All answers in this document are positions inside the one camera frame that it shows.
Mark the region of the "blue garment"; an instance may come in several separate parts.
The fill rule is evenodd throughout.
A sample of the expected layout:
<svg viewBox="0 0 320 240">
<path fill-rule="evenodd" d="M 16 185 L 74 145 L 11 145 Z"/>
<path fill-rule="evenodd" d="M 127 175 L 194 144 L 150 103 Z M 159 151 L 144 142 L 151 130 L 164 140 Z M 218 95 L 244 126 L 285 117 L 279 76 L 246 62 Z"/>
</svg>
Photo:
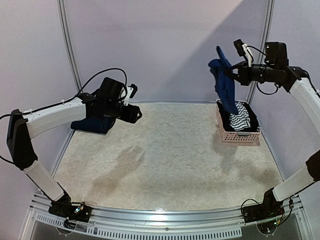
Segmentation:
<svg viewBox="0 0 320 240">
<path fill-rule="evenodd" d="M 225 111 L 237 115 L 239 112 L 235 101 L 235 82 L 225 74 L 225 70 L 229 69 L 232 65 L 225 57 L 220 46 L 217 46 L 215 49 L 218 58 L 208 63 L 209 71 L 215 79 L 214 89 Z"/>
</svg>

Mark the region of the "dark blue denim jeans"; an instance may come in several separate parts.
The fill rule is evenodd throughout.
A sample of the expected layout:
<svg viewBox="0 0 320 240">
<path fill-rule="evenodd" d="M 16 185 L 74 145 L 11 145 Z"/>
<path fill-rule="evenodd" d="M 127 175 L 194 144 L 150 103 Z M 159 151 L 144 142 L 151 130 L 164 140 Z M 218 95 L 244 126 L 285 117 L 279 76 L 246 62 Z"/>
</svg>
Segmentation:
<svg viewBox="0 0 320 240">
<path fill-rule="evenodd" d="M 115 122 L 116 119 L 113 117 L 90 117 L 83 120 L 73 121 L 70 124 L 70 128 L 76 131 L 106 135 L 114 126 Z"/>
</svg>

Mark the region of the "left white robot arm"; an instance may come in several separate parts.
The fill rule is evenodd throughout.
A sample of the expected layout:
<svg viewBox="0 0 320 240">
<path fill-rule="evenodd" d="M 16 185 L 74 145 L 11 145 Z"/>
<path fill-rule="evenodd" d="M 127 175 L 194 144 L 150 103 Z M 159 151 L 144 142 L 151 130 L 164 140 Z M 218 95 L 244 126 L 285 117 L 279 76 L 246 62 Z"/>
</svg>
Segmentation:
<svg viewBox="0 0 320 240">
<path fill-rule="evenodd" d="M 12 163 L 23 171 L 34 184 L 55 202 L 55 209 L 63 216 L 74 213 L 74 205 L 65 199 L 67 194 L 54 180 L 46 168 L 39 163 L 32 139 L 60 125 L 79 122 L 92 117 L 108 117 L 134 124 L 142 112 L 136 105 L 129 104 L 138 90 L 135 84 L 125 84 L 105 77 L 94 94 L 81 93 L 40 109 L 9 114 L 6 144 Z"/>
</svg>

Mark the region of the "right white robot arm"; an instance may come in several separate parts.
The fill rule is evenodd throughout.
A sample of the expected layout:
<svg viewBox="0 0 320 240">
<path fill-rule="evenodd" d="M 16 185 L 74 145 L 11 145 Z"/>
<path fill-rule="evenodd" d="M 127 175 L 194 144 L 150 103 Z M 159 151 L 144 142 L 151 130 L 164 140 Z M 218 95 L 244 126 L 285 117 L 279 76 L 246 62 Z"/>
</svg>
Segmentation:
<svg viewBox="0 0 320 240">
<path fill-rule="evenodd" d="M 320 128 L 320 92 L 313 85 L 310 75 L 299 66 L 289 64 L 287 46 L 284 42 L 264 44 L 264 62 L 254 63 L 250 46 L 241 39 L 233 43 L 238 55 L 245 60 L 224 72 L 242 86 L 251 82 L 273 83 L 282 87 L 302 107 L 314 127 Z M 258 213 L 269 218 L 278 210 L 278 205 L 320 180 L 320 153 L 314 153 L 296 173 L 282 183 L 266 191 Z"/>
</svg>

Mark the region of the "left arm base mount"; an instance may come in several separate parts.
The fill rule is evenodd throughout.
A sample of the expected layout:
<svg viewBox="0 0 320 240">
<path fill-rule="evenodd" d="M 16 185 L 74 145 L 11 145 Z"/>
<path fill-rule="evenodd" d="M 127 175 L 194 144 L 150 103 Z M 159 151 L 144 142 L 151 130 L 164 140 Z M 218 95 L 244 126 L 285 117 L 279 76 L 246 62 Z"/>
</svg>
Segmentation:
<svg viewBox="0 0 320 240">
<path fill-rule="evenodd" d="M 59 200 L 51 202 L 48 212 L 71 221 L 88 223 L 92 210 L 93 208 L 84 202 L 72 202 L 69 195 L 64 195 Z"/>
</svg>

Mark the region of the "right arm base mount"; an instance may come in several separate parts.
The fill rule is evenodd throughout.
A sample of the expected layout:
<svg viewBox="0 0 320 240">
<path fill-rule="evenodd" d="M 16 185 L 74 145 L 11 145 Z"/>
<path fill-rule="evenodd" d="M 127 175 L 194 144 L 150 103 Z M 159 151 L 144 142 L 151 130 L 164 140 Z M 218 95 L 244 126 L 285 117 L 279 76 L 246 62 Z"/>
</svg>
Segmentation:
<svg viewBox="0 0 320 240">
<path fill-rule="evenodd" d="M 291 197 L 288 207 L 290 211 L 286 215 L 283 202 L 267 208 L 263 203 L 258 203 L 255 199 L 249 198 L 241 204 L 240 212 L 246 224 L 256 222 L 257 230 L 267 237 L 273 235 L 277 228 L 291 216 L 294 208 L 294 201 Z"/>
</svg>

